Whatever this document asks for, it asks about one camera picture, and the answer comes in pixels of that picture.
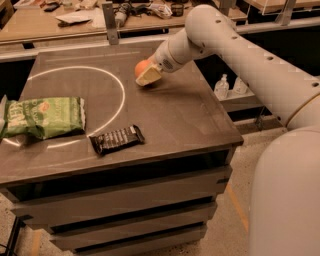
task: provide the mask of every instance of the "green snack bag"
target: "green snack bag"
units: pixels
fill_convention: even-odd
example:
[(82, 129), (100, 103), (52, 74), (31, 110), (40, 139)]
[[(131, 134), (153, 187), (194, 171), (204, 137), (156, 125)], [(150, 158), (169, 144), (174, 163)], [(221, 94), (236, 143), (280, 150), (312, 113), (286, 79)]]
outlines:
[(9, 101), (0, 104), (0, 138), (18, 134), (48, 139), (70, 132), (83, 132), (84, 100), (79, 97), (56, 97)]

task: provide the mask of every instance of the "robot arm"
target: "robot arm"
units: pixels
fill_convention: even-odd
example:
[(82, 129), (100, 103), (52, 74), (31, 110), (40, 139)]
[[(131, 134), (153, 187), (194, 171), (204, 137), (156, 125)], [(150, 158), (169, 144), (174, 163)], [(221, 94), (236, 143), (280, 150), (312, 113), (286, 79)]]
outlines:
[[(137, 83), (151, 83), (161, 72), (211, 54), (241, 77), (284, 126), (294, 129), (272, 142), (257, 164), (249, 255), (319, 255), (319, 80), (242, 38), (218, 10), (200, 5), (190, 12), (185, 29), (149, 58)], [(139, 80), (148, 70), (158, 75)]]
[(185, 29), (159, 46), (149, 57), (149, 65), (136, 72), (136, 82), (147, 85), (160, 79), (162, 72), (175, 72), (191, 60), (213, 54), (288, 129), (320, 123), (319, 79), (241, 37), (230, 20), (209, 5), (199, 5), (189, 13)]

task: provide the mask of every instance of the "workbench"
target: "workbench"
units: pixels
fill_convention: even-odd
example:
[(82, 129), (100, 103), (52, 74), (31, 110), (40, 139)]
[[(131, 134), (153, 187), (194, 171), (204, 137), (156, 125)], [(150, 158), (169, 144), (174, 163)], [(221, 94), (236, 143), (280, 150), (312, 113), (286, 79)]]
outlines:
[[(140, 16), (129, 16), (124, 27), (119, 28), (119, 33), (141, 32), (151, 30), (168, 30), (170, 28), (184, 27), (185, 18), (192, 10), (191, 2), (185, 4), (186, 9), (181, 17), (171, 17), (169, 19), (161, 19), (153, 15), (142, 14)], [(59, 20), (56, 16), (74, 12), (74, 10), (65, 10), (63, 7), (58, 8), (52, 13), (46, 13), (43, 9), (17, 10), (3, 30), (0, 32), (0, 45), (8, 45), (14, 43), (34, 43), (41, 41), (50, 41), (58, 39), (85, 38), (97, 35), (107, 35), (107, 30), (103, 28), (95, 28), (90, 22), (73, 25), (70, 27), (58, 27)], [(230, 18), (239, 21), (245, 20), (246, 15), (239, 9), (230, 11)]]
[[(281, 11), (285, 0), (244, 0), (249, 5), (257, 8), (262, 14)], [(294, 8), (312, 8), (320, 5), (319, 0), (296, 0)]]
[[(159, 41), (42, 52), (20, 100), (79, 96), (85, 134), (0, 144), (12, 212), (75, 255), (132, 256), (196, 241), (243, 138), (195, 63), (152, 86), (134, 67)], [(137, 125), (145, 143), (99, 156), (88, 136)]]

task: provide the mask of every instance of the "cluttered workbench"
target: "cluttered workbench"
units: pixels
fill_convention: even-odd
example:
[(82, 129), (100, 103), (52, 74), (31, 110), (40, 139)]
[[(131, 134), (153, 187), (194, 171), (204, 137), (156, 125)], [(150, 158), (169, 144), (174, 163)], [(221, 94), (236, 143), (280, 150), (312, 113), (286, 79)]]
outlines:
[[(81, 22), (76, 25), (59, 27), (60, 20), (57, 17), (61, 15), (75, 13), (74, 9), (64, 9), (63, 6), (53, 12), (44, 12), (45, 7), (38, 9), (18, 9), (11, 17), (9, 22), (0, 32), (0, 45), (8, 45), (14, 43), (34, 43), (39, 41), (50, 41), (57, 39), (84, 38), (97, 35), (106, 35), (106, 26), (102, 14), (101, 4), (98, 2), (99, 8), (94, 10), (82, 10), (76, 15), (88, 16), (89, 21)], [(153, 3), (164, 4), (162, 1), (154, 1)], [(184, 27), (185, 17), (192, 9), (192, 3), (188, 1), (184, 4), (184, 13), (180, 17), (171, 17), (162, 19), (157, 15), (130, 15), (125, 25), (118, 29), (119, 33), (165, 30), (169, 28)], [(231, 19), (234, 21), (244, 20), (246, 16), (238, 9), (232, 10)]]

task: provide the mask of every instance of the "stacked drawers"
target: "stacked drawers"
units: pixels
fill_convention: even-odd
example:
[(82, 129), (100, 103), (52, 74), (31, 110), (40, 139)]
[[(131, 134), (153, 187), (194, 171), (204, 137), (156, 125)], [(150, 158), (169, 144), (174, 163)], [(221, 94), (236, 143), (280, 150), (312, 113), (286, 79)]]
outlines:
[(12, 187), (13, 212), (76, 255), (134, 255), (201, 239), (231, 175), (228, 150)]

